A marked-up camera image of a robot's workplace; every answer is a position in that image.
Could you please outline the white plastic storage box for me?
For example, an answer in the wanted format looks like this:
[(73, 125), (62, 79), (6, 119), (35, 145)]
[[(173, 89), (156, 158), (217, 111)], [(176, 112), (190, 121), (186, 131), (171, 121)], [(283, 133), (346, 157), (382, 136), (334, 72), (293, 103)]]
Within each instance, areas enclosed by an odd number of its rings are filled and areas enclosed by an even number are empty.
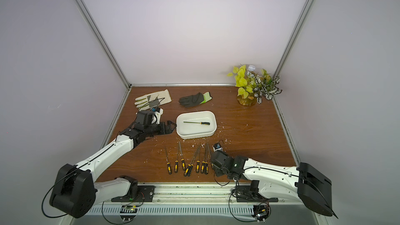
[[(217, 130), (216, 117), (211, 111), (196, 111), (184, 113), (177, 117), (177, 134), (182, 139), (195, 139), (212, 136)], [(184, 121), (210, 122), (210, 126), (187, 124)]]

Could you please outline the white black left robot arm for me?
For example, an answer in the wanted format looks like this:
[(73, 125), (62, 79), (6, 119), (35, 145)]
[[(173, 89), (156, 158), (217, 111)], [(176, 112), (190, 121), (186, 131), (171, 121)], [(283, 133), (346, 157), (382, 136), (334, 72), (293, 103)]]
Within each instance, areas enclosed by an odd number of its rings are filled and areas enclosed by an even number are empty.
[(135, 121), (101, 150), (79, 163), (62, 166), (54, 185), (46, 193), (50, 205), (65, 215), (80, 218), (92, 206), (107, 200), (135, 200), (138, 196), (136, 179), (128, 176), (106, 182), (97, 179), (140, 143), (157, 135), (173, 133), (177, 125), (172, 121), (162, 122), (161, 116), (160, 108), (137, 112)]

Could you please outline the beige grey work glove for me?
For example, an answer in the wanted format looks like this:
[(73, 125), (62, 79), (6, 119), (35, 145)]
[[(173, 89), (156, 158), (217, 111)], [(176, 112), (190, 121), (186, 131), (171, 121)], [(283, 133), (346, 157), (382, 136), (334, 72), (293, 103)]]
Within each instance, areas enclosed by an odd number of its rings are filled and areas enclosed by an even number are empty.
[(172, 101), (168, 89), (143, 95), (135, 99), (135, 106), (138, 110), (148, 110)]

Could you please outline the black green work glove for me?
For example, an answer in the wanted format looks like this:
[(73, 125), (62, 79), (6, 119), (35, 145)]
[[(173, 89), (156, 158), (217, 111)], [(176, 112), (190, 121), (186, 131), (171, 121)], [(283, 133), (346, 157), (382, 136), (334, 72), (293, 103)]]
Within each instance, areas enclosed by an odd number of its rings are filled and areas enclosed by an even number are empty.
[(212, 100), (212, 96), (209, 92), (206, 93), (199, 92), (196, 95), (190, 95), (180, 98), (179, 103), (185, 108), (191, 108), (207, 103), (210, 100)]

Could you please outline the right small circuit board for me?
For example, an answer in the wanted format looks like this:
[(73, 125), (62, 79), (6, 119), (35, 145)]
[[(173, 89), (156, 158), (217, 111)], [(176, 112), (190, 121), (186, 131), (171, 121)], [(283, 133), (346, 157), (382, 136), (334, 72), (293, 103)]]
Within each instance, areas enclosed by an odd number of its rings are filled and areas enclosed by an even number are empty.
[(271, 207), (268, 204), (254, 205), (253, 217), (258, 223), (265, 222), (271, 215)]

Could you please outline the small circuit board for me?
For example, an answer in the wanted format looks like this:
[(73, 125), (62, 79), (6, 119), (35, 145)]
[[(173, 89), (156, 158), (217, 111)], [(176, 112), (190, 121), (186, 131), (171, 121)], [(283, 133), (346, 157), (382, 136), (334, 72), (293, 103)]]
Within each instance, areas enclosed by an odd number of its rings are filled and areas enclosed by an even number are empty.
[(120, 209), (119, 215), (123, 223), (133, 221), (137, 216), (139, 209), (134, 205), (123, 205)]
[(254, 205), (253, 217), (258, 223), (265, 222), (271, 215), (271, 207), (268, 204)]

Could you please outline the amber glass plant vase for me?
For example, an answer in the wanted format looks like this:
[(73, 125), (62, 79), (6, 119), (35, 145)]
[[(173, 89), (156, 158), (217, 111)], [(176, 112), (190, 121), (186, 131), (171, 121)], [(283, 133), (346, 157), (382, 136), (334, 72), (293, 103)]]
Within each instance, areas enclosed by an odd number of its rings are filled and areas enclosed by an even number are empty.
[(253, 95), (248, 95), (247, 98), (244, 98), (243, 95), (237, 96), (237, 101), (240, 105), (245, 106), (245, 107), (252, 107), (257, 103), (257, 98), (255, 98)]

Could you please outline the left small circuit board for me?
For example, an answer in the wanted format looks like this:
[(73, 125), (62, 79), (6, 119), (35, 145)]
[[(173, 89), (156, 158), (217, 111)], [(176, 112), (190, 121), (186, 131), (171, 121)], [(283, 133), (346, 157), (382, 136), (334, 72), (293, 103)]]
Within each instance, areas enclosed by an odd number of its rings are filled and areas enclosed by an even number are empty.
[(137, 216), (139, 209), (134, 205), (123, 205), (120, 209), (119, 215), (123, 223), (133, 221)]

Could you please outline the artificial green leafy plant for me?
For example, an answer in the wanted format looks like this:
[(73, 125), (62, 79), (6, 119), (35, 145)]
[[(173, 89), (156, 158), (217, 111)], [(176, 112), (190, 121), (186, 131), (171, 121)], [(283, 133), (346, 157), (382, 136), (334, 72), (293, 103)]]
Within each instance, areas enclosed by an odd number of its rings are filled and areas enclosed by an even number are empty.
[(263, 100), (271, 101), (275, 95), (282, 93), (278, 87), (279, 76), (272, 77), (265, 69), (258, 74), (255, 69), (253, 65), (234, 66), (232, 72), (227, 74), (227, 77), (233, 77), (235, 80), (237, 96), (243, 95), (247, 98), (251, 94), (257, 98), (257, 104), (261, 104)]

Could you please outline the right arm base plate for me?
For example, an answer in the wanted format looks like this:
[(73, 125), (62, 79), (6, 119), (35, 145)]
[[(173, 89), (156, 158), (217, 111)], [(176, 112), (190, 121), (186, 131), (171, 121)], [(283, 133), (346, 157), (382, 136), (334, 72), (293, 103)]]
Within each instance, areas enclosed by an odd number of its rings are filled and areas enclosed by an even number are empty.
[(257, 192), (254, 187), (247, 186), (236, 186), (232, 191), (233, 197), (236, 198), (237, 202), (253, 202), (253, 203), (278, 203), (278, 198), (266, 198)]

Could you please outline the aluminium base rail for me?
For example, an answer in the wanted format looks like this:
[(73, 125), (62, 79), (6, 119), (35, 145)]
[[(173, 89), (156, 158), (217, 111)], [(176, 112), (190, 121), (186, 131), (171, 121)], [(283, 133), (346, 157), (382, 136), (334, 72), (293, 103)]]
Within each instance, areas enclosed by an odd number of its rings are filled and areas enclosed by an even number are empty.
[(234, 215), (251, 220), (253, 206), (259, 203), (237, 202), (231, 195), (234, 187), (233, 183), (226, 186), (216, 183), (156, 184), (151, 203), (105, 201), (93, 206), (88, 214), (119, 216), (123, 205), (134, 205), (139, 209), (137, 216), (217, 215), (230, 217)]

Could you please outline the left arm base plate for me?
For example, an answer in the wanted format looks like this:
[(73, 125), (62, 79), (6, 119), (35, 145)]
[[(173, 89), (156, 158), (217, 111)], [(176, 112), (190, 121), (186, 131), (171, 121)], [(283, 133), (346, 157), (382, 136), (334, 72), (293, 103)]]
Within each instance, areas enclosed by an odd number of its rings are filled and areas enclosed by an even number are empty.
[(112, 202), (139, 202), (151, 203), (155, 194), (154, 185), (138, 185), (132, 192), (125, 196), (119, 196), (111, 199)]

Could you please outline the aluminium corner frame post right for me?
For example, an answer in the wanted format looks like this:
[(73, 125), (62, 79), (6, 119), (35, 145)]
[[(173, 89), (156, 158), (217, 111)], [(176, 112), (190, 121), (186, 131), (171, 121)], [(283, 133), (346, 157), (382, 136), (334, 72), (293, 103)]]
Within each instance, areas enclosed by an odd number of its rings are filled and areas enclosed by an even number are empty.
[(284, 64), (286, 63), (287, 59), (289, 58), (289, 55), (291, 51), (293, 50), (295, 43), (303, 29), (303, 26), (306, 22), (306, 19), (311, 11), (311, 8), (313, 7), (315, 0), (306, 0), (305, 4), (301, 10), (301, 13), (296, 21), (296, 24), (294, 26), (294, 29), (290, 35), (290, 38), (288, 40), (288, 43), (283, 51), (283, 54), (281, 56), (281, 59), (278, 63), (278, 67), (274, 73), (274, 77), (280, 76), (281, 71), (283, 70)]

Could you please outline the aluminium corner frame post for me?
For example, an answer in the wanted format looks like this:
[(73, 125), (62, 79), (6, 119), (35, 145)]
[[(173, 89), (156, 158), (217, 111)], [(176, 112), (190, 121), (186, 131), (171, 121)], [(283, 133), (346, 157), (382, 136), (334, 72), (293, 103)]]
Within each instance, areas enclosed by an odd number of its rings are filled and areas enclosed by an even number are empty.
[(104, 36), (102, 35), (100, 28), (96, 24), (94, 18), (92, 17), (88, 7), (86, 6), (84, 0), (74, 0), (75, 4), (78, 7), (83, 19), (89, 26), (90, 30), (93, 32), (95, 39), (98, 41), (99, 45), (101, 46), (102, 50), (104, 51), (106, 57), (110, 61), (112, 67), (114, 68), (115, 72), (117, 73), (118, 77), (122, 81), (123, 85), (129, 90), (132, 87), (132, 84), (128, 81), (127, 77), (125, 76), (121, 66), (119, 65), (117, 59), (115, 58), (113, 52), (111, 51), (109, 45), (107, 44)]
[(296, 21), (296, 24), (294, 26), (294, 29), (290, 35), (290, 38), (288, 40), (288, 43), (283, 51), (283, 54), (281, 56), (281, 59), (278, 63), (278, 67), (274, 73), (274, 77), (280, 76), (281, 71), (283, 70), (284, 64), (286, 63), (287, 59), (289, 58), (289, 55), (291, 51), (293, 50), (295, 43), (303, 29), (303, 26), (306, 22), (306, 19), (311, 11), (311, 8), (313, 7), (315, 0), (306, 0), (305, 4), (301, 10), (301, 13)]

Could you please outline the aluminium corner frame post left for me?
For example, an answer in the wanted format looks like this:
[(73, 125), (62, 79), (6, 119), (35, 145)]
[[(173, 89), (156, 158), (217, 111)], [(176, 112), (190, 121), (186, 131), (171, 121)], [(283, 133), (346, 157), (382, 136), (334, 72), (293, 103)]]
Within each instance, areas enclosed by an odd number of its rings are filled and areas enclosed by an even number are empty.
[(86, 6), (84, 0), (74, 0), (75, 4), (78, 7), (83, 19), (89, 26), (90, 30), (93, 32), (95, 39), (98, 41), (99, 45), (101, 46), (102, 50), (104, 51), (106, 57), (110, 61), (112, 67), (114, 68), (115, 72), (117, 73), (118, 77), (122, 81), (123, 85), (129, 90), (132, 87), (132, 84), (128, 81), (127, 77), (125, 76), (121, 66), (119, 65), (117, 59), (115, 58), (113, 52), (111, 51), (109, 45), (107, 44), (104, 36), (102, 35), (100, 28), (96, 24), (94, 18), (92, 17), (88, 7)]

